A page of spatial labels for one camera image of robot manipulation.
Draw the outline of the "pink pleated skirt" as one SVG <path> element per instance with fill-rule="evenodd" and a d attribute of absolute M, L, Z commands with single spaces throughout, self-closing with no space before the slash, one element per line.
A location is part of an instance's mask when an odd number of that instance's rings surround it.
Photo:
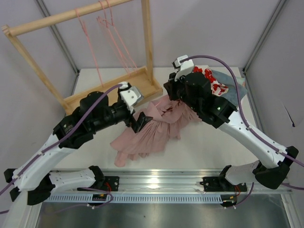
<path fill-rule="evenodd" d="M 159 98 L 170 100 L 168 95 Z M 117 151 L 114 164 L 123 167 L 128 160 L 145 158 L 152 153 L 164 151 L 170 139 L 180 139 L 181 130 L 189 123 L 197 123 L 202 120 L 185 103 L 178 100 L 180 105 L 170 110 L 160 110 L 150 101 L 146 108 L 135 114 L 137 119 L 140 112 L 153 117 L 143 129 L 134 133 L 126 128 L 110 145 Z"/>

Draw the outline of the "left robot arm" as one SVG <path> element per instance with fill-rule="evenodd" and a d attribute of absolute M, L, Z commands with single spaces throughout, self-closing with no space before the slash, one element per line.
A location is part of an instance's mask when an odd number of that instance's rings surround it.
<path fill-rule="evenodd" d="M 118 90 L 118 99 L 109 105 L 106 93 L 95 91 L 80 100 L 80 105 L 71 115 L 65 116 L 53 129 L 42 148 L 18 169 L 6 169 L 5 180 L 14 187 L 9 192 L 12 201 L 22 193 L 28 194 L 27 204 L 36 205 L 57 191 L 104 189 L 105 176 L 98 166 L 82 171 L 60 172 L 53 168 L 72 152 L 79 149 L 94 135 L 105 128 L 124 122 L 139 132 L 151 117 L 140 113 L 134 118 L 134 106 L 143 99 L 136 87 Z"/>

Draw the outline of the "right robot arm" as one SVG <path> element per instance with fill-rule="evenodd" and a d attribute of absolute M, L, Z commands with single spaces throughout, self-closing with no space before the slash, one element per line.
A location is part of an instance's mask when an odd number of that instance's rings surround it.
<path fill-rule="evenodd" d="M 229 100 L 213 95 L 211 84 L 200 72 L 190 73 L 175 79 L 170 73 L 164 83 L 171 100 L 180 100 L 193 110 L 205 123 L 219 129 L 245 146 L 257 161 L 241 166 L 227 165 L 219 175 L 223 189 L 228 185 L 258 182 L 266 188 L 276 190 L 285 180 L 298 150 L 277 144 L 254 126 L 246 126 L 240 111 Z"/>

